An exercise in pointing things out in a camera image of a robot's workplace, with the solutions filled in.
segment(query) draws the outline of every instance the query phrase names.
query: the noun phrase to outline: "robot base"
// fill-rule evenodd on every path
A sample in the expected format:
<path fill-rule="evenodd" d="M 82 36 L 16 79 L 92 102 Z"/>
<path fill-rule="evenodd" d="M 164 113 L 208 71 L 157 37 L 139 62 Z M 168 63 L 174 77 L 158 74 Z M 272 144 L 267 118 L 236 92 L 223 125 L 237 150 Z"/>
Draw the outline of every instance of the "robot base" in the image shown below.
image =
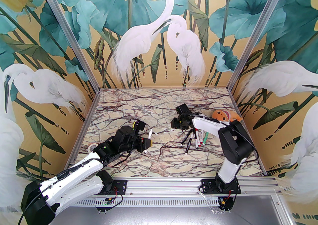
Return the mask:
<path fill-rule="evenodd" d="M 229 194 L 230 192 L 231 194 L 241 194 L 236 177 L 231 182 L 224 183 L 217 174 L 215 179 L 202 179 L 201 183 L 199 190 L 203 194 Z"/>

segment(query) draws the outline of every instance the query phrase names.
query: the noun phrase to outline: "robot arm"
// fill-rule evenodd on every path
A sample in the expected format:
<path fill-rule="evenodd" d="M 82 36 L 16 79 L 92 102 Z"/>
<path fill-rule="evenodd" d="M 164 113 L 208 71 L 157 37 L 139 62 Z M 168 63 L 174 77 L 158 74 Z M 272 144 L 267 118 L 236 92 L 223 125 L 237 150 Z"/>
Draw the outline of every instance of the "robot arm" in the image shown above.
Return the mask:
<path fill-rule="evenodd" d="M 100 192 L 109 192 L 113 179 L 106 171 L 100 170 L 121 157 L 122 152 L 128 153 L 125 156 L 127 159 L 133 149 L 140 153 L 148 149 L 151 140 L 138 135 L 145 125 L 144 122 L 137 121 L 133 127 L 121 127 L 114 137 L 100 143 L 74 166 L 41 184 L 36 181 L 28 184 L 21 202 L 27 224 L 48 225 L 56 215 L 78 200 Z M 91 179 L 81 182 L 96 172 L 98 173 Z"/>
<path fill-rule="evenodd" d="M 220 122 L 199 113 L 191 113 L 186 104 L 176 108 L 179 116 L 171 122 L 171 127 L 186 130 L 204 130 L 219 137 L 225 156 L 221 169 L 216 176 L 219 192 L 226 190 L 235 183 L 239 168 L 253 151 L 251 139 L 242 124 L 238 121 Z"/>

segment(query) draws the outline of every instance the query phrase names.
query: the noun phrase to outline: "orange plush toy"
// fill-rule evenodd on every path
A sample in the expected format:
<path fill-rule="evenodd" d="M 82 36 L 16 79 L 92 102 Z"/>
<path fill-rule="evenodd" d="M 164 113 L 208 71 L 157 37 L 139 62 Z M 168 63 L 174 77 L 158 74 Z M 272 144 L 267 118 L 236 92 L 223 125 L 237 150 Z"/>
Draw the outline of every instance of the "orange plush toy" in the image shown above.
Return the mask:
<path fill-rule="evenodd" d="M 243 119 L 234 111 L 220 109 L 213 112 L 212 118 L 225 122 L 233 122 L 234 120 L 241 121 Z"/>

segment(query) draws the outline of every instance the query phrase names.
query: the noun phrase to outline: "egret beak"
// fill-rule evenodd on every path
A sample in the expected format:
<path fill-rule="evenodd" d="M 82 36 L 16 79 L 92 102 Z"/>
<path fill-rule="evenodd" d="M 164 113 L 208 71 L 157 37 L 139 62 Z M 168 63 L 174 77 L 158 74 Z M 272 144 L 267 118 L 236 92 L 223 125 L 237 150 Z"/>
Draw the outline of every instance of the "egret beak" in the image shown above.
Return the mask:
<path fill-rule="evenodd" d="M 303 87 L 307 87 L 307 88 L 316 88 L 318 89 L 318 86 L 314 86 L 314 85 L 302 85 Z"/>
<path fill-rule="evenodd" d="M 156 33 L 157 31 L 159 31 L 160 29 L 162 29 L 168 22 L 170 22 L 171 20 L 167 20 L 164 21 L 160 27 L 158 27 L 152 34 Z"/>
<path fill-rule="evenodd" d="M 10 90 L 9 90 L 9 80 L 10 78 L 7 78 L 4 82 L 4 106 L 5 106 L 5 112 L 8 112 L 8 101 L 9 101 L 9 94 L 10 94 Z"/>

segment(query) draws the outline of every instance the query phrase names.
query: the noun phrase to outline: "marble surface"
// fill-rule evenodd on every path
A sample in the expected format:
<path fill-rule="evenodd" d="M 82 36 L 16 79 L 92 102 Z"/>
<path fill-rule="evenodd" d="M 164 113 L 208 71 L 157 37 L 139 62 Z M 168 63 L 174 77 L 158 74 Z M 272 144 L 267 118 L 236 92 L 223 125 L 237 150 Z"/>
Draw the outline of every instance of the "marble surface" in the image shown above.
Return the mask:
<path fill-rule="evenodd" d="M 152 134 L 152 147 L 146 154 L 134 150 L 127 161 L 114 168 L 107 168 L 110 175 L 215 176 L 224 159 L 219 139 L 209 134 L 205 146 L 196 150 L 192 142 L 188 155 L 185 155 L 185 145 L 180 147 L 185 134 L 170 127 L 171 120 L 177 117 L 176 106 L 183 103 L 192 112 L 201 112 L 207 116 L 211 116 L 216 109 L 234 110 L 225 88 L 105 89 L 84 137 L 77 161 L 88 154 L 90 144 L 105 141 L 121 126 L 132 126 L 136 119 L 140 119 L 147 124 L 144 137 L 148 136 L 151 128 L 157 133 Z M 257 162 L 245 164 L 238 172 L 238 176 L 249 175 L 262 175 Z"/>

